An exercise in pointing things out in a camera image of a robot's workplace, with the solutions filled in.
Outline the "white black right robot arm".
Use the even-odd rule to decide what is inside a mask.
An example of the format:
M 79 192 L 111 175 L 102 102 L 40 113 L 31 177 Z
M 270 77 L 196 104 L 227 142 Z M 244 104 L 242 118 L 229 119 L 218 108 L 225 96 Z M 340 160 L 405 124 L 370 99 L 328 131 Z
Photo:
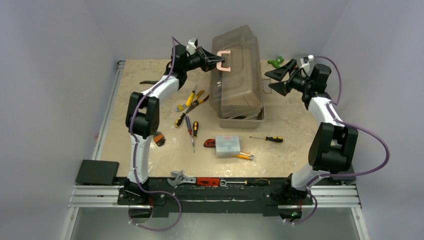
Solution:
M 289 176 L 290 184 L 281 189 L 280 196 L 288 204 L 300 198 L 300 191 L 307 191 L 323 178 L 353 178 L 351 171 L 353 156 L 358 139 L 358 129 L 347 126 L 335 112 L 332 99 L 326 92 L 327 80 L 332 69 L 317 63 L 310 74 L 295 59 L 287 64 L 268 71 L 265 76 L 275 80 L 268 86 L 282 96 L 292 90 L 302 94 L 305 108 L 312 113 L 319 124 L 316 135 L 308 152 L 308 163 Z

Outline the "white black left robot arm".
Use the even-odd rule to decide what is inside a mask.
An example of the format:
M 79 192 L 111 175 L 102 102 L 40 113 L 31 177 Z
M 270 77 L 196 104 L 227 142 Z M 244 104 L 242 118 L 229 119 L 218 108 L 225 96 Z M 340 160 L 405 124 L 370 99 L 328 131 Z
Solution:
M 200 46 L 192 52 L 182 44 L 173 46 L 171 60 L 161 79 L 143 92 L 130 95 L 125 118 L 131 140 L 129 173 L 124 189 L 138 205 L 149 199 L 148 161 L 150 144 L 160 125 L 160 104 L 183 87 L 187 73 L 195 69 L 209 72 L 225 62 L 223 56 L 208 52 Z

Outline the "beige translucent tool box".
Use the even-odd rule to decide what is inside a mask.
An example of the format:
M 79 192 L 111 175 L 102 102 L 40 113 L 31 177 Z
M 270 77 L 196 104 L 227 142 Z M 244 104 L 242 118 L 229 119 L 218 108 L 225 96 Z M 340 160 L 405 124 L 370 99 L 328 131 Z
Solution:
M 222 128 L 256 129 L 265 118 L 258 38 L 245 24 L 217 35 L 212 52 L 224 57 L 210 74 L 209 103 Z

